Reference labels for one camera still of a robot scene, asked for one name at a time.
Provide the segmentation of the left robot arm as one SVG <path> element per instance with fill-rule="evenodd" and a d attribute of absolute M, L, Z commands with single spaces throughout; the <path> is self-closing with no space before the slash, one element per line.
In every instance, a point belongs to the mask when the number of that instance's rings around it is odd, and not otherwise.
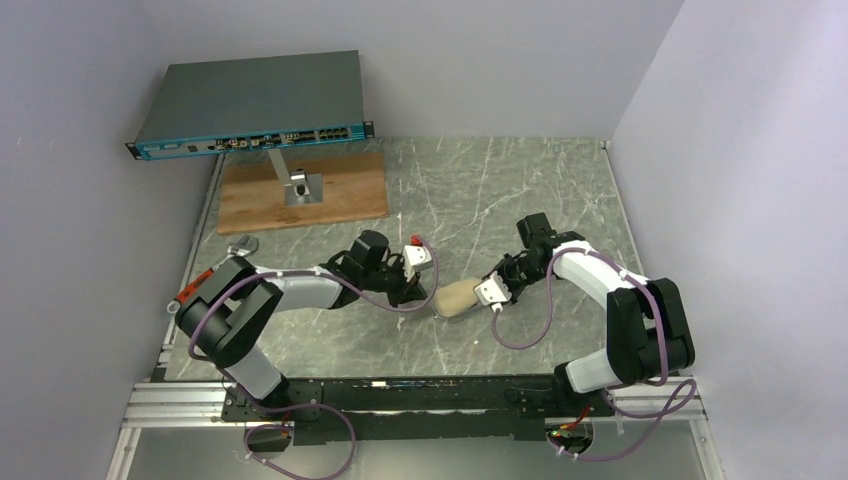
<path fill-rule="evenodd" d="M 188 283 L 170 302 L 176 327 L 189 339 L 191 358 L 214 365 L 262 409 L 290 405 L 290 383 L 258 345 L 273 314 L 338 310 L 364 300 L 386 311 L 422 309 L 434 298 L 421 285 L 424 270 L 439 269 L 419 236 L 399 251 L 373 230 L 327 261 L 303 269 L 271 269 L 230 253 Z"/>

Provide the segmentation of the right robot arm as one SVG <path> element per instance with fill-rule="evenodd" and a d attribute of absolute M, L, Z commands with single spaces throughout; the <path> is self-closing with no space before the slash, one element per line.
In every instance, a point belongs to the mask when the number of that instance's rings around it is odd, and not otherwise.
<path fill-rule="evenodd" d="M 663 384 L 670 373 L 693 365 L 695 348 L 677 285 L 651 280 L 605 257 L 582 235 L 557 232 L 543 213 L 517 223 L 524 246 L 506 255 L 475 286 L 481 305 L 499 313 L 529 286 L 566 280 L 606 313 L 606 341 L 600 350 L 558 365 L 555 391 L 586 395 L 637 383 Z"/>

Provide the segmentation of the beige umbrella pouch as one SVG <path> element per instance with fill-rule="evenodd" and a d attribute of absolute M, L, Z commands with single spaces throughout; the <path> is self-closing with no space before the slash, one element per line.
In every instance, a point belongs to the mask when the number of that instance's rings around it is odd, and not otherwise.
<path fill-rule="evenodd" d="M 465 279 L 438 288 L 430 305 L 440 318 L 455 318 L 480 306 L 475 288 L 481 279 Z"/>

